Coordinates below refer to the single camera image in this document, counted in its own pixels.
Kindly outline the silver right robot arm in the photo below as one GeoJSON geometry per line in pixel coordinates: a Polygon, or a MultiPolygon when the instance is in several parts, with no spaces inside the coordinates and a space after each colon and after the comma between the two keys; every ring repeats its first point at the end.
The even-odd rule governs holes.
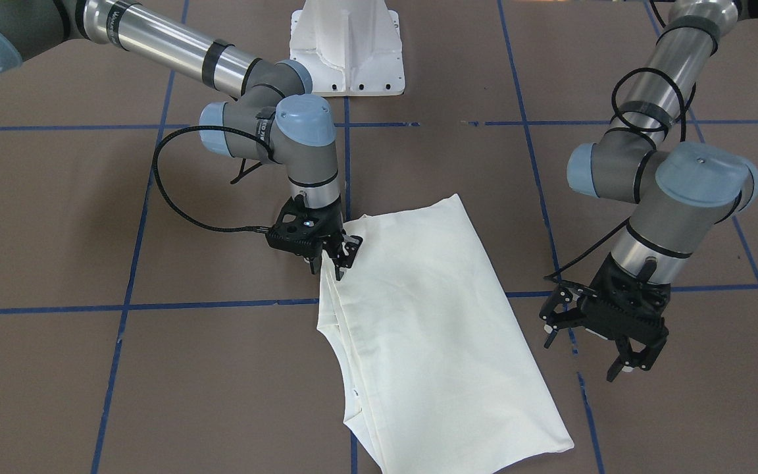
{"type": "Polygon", "coordinates": [[[268,62],[136,1],[0,1],[0,73],[75,39],[135,53],[229,97],[205,106],[198,126],[170,133],[155,148],[151,171],[175,213],[213,232],[264,234],[270,247],[301,256],[315,274],[329,262],[341,279],[353,266],[363,240],[343,225],[334,118],[327,100],[313,94],[307,67],[268,62]],[[192,132],[213,153],[285,167],[291,195],[274,224],[216,227],[172,201],[160,155],[169,141],[192,132]]]}

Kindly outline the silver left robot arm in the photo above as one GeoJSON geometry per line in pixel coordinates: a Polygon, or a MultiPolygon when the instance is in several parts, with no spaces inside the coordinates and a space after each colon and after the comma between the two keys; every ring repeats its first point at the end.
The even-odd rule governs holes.
{"type": "Polygon", "coordinates": [[[697,78],[739,21],[758,17],[755,1],[677,1],[647,64],[620,79],[634,84],[619,102],[597,143],[572,151],[572,191],[635,205],[620,237],[587,287],[566,312],[570,327],[584,327],[615,343],[607,372],[650,370],[667,341],[664,311],[671,287],[713,225],[731,218],[758,195],[758,170],[749,159],[680,139],[661,144],[674,125],[684,127],[697,78]]]}

